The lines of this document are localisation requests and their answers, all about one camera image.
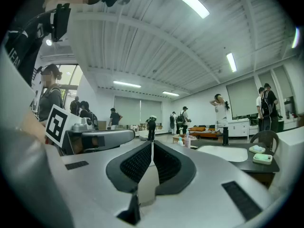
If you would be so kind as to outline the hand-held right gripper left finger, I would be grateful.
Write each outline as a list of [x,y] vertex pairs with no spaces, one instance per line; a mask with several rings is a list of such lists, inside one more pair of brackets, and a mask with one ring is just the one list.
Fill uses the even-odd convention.
[[112,159],[106,166],[106,175],[121,192],[134,193],[151,164],[152,144],[142,145]]

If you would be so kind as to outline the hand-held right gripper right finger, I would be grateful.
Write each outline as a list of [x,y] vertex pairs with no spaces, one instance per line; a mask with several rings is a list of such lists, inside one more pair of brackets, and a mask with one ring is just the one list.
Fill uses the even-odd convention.
[[153,162],[159,177],[156,195],[179,194],[196,175],[195,164],[188,156],[159,141],[154,142]]

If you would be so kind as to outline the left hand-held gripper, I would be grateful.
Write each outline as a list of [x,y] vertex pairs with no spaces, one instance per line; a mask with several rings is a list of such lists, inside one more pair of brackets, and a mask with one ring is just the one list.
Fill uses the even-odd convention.
[[81,152],[98,152],[120,147],[135,138],[134,130],[94,129],[89,118],[73,115],[53,105],[46,124],[46,136],[57,147],[60,155],[75,155],[75,144]]

